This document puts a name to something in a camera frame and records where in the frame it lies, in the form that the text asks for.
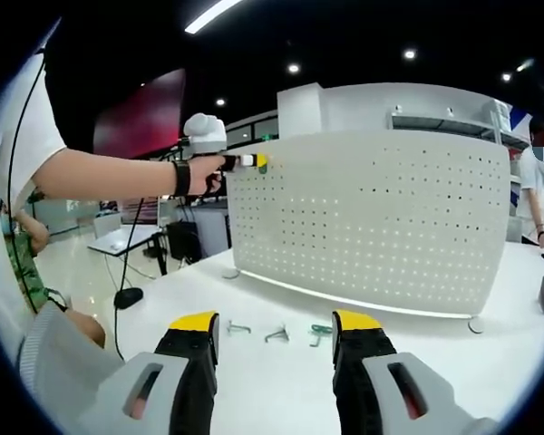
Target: white perforated panel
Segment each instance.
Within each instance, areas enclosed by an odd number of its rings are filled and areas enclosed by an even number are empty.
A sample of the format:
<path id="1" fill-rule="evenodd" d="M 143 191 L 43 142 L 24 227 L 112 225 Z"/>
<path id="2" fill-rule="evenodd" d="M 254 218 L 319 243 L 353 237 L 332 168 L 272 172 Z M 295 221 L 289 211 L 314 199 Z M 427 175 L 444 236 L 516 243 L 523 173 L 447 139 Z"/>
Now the white perforated panel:
<path id="1" fill-rule="evenodd" d="M 424 131 L 338 132 L 242 148 L 228 176 L 236 267 L 364 303 L 478 314 L 506 238 L 505 147 Z"/>

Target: desk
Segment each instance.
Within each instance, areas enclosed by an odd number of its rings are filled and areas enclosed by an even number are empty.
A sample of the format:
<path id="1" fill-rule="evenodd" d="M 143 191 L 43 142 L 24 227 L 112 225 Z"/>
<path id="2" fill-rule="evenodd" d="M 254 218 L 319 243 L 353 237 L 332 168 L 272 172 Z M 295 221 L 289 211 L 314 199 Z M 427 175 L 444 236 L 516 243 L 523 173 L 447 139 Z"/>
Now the desk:
<path id="1" fill-rule="evenodd" d="M 501 420 L 531 381 L 544 356 L 544 315 L 536 301 L 544 260 L 533 246 L 507 243 L 490 298 L 481 313 L 485 332 L 467 321 L 354 308 L 240 275 L 221 277 L 233 266 L 231 251 L 170 273 L 143 287 L 144 298 L 118 313 L 121 352 L 130 359 L 153 352 L 174 319 L 217 310 L 220 314 L 219 390 L 212 435 L 233 433 L 340 433 L 332 346 L 309 347 L 311 324 L 330 325 L 336 308 L 373 315 L 397 352 L 410 352 L 449 381 L 455 400 L 474 417 Z M 112 319 L 112 299 L 105 315 Z M 228 335 L 229 320 L 252 334 Z M 264 343 L 286 324 L 290 342 Z"/>
<path id="2" fill-rule="evenodd" d="M 107 256 L 123 256 L 127 252 L 140 247 L 144 243 L 152 242 L 156 252 L 161 253 L 160 234 L 161 229 L 155 225 L 137 225 L 133 231 L 131 244 L 129 243 L 129 235 L 133 225 L 121 225 L 121 228 L 112 231 L 106 236 L 95 239 L 87 245 L 90 249 L 104 253 Z M 167 274 L 165 259 L 163 254 L 157 256 L 157 262 L 162 275 Z"/>

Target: table leg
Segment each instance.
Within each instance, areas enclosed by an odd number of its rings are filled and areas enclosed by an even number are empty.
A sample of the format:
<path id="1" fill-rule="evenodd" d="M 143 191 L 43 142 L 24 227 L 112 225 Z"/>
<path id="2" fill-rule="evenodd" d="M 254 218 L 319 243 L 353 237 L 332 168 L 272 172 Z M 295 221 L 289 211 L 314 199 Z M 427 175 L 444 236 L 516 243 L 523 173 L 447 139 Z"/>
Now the table leg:
<path id="1" fill-rule="evenodd" d="M 161 248 L 160 243 L 161 233 L 156 233 L 153 235 L 151 240 L 153 241 L 153 248 L 157 253 L 157 263 L 160 265 L 160 272 L 162 276 L 167 274 L 167 265 L 165 264 L 165 258 L 163 258 L 163 249 Z"/>

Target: floor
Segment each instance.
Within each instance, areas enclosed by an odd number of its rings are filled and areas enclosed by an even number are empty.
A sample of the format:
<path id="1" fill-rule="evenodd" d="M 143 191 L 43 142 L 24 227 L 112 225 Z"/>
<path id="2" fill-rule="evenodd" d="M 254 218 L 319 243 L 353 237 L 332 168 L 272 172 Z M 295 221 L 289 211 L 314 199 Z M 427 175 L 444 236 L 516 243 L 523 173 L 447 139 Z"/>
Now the floor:
<path id="1" fill-rule="evenodd" d="M 93 240 L 92 227 L 51 236 L 49 245 L 35 261 L 44 285 L 70 296 L 74 310 L 95 317 L 107 333 L 105 347 L 113 349 L 112 319 L 102 314 L 102 302 L 113 296 L 120 285 L 123 262 L 113 256 L 107 256 L 105 261 L 104 254 L 87 247 Z M 126 287 L 141 286 L 160 276 L 157 260 L 143 255 L 145 247 L 129 253 Z M 181 266 L 179 260 L 168 256 L 168 272 Z"/>

